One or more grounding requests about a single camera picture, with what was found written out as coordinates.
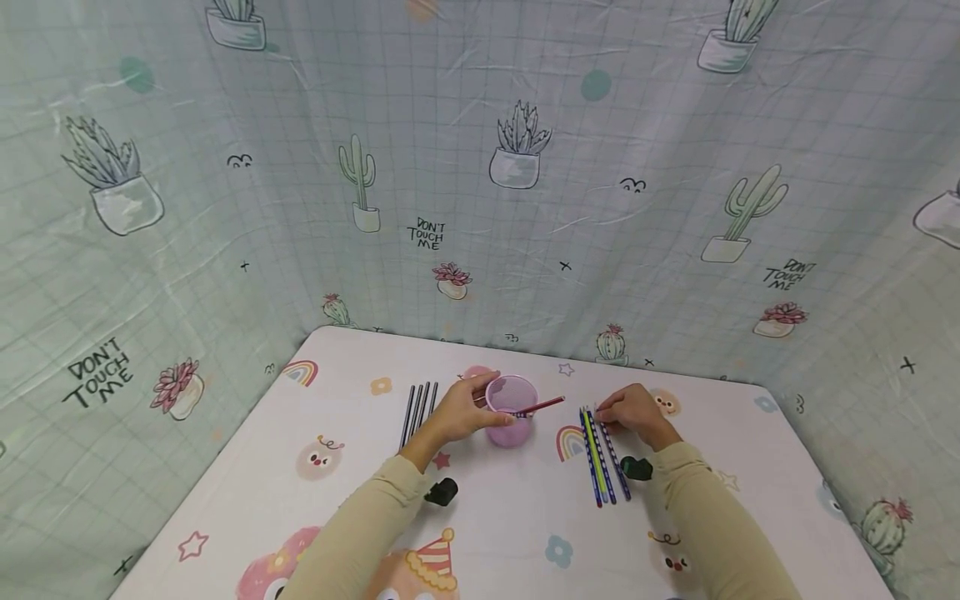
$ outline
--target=fabric backdrop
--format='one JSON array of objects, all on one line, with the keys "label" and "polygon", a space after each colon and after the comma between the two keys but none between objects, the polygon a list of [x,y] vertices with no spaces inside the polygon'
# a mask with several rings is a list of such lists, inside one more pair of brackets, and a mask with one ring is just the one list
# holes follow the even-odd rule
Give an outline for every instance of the fabric backdrop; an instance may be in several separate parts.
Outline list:
[{"label": "fabric backdrop", "polygon": [[0,596],[106,598],[335,324],[764,385],[897,594],[956,597],[952,0],[0,24]]}]

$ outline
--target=white table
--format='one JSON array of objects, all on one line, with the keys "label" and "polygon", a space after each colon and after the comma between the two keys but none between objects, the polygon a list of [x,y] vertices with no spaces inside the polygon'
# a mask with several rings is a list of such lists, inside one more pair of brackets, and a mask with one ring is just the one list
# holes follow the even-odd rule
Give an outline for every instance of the white table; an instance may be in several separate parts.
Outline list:
[{"label": "white table", "polygon": [[[766,532],[804,598],[891,597],[830,507],[821,473],[758,386],[339,327],[315,331],[291,365],[115,600],[275,600],[317,528],[396,452],[410,385],[439,381],[442,396],[473,365],[520,374],[541,399],[563,395],[566,402],[536,415],[521,448],[495,447],[483,433],[444,448],[449,458],[438,457],[427,472],[438,481],[452,477],[460,491],[446,508],[426,505],[386,559],[396,567],[396,600],[704,598],[696,564],[682,572],[666,566],[667,558],[685,559],[683,543],[675,544],[677,532],[649,484],[632,482],[626,502],[611,472],[618,502],[598,509],[587,458],[574,454],[576,438],[558,439],[563,428],[579,426],[579,406],[637,381],[680,401],[670,418]],[[636,439],[614,444],[621,458],[649,454]],[[560,556],[548,560],[558,547]],[[441,589],[454,581],[455,589]]]}]

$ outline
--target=hand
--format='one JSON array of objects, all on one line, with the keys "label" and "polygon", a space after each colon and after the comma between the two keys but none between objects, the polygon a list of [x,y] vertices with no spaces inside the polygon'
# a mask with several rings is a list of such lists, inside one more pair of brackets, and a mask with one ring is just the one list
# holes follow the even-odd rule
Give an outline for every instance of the hand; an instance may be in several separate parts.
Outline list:
[{"label": "hand", "polygon": [[500,371],[485,372],[454,383],[423,428],[429,428],[446,444],[467,438],[485,427],[513,424],[516,420],[513,415],[481,408],[487,402],[484,399],[487,384],[499,376]]},{"label": "hand", "polygon": [[635,431],[655,452],[683,441],[660,412],[654,398],[639,383],[628,385],[601,402],[596,418],[600,422],[618,424]]}]

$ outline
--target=cup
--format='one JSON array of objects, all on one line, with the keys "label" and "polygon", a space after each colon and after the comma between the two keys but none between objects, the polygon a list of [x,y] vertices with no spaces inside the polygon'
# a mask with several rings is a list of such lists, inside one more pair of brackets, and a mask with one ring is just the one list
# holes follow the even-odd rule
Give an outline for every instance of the cup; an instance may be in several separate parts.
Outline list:
[{"label": "cup", "polygon": [[[486,390],[487,406],[492,411],[514,413],[533,406],[540,397],[537,388],[519,375],[500,375]],[[487,427],[487,437],[501,448],[516,448],[530,438],[533,432],[533,416],[517,419],[506,427]]]}]

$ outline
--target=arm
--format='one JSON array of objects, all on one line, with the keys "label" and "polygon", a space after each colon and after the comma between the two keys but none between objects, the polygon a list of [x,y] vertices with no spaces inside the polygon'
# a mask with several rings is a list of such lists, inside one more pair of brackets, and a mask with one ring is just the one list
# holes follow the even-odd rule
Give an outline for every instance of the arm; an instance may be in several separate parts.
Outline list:
[{"label": "arm", "polygon": [[283,600],[360,598],[380,559],[420,511],[430,486],[423,472],[442,446],[424,425],[357,488],[304,552]]},{"label": "arm", "polygon": [[654,449],[654,482],[710,600],[801,600],[773,546],[746,509],[634,384],[597,409]]},{"label": "arm", "polygon": [[490,372],[458,381],[397,456],[357,488],[303,552],[283,590],[283,600],[359,600],[380,559],[406,530],[430,486],[423,473],[447,444],[484,427],[509,425],[513,417],[476,404]]}]

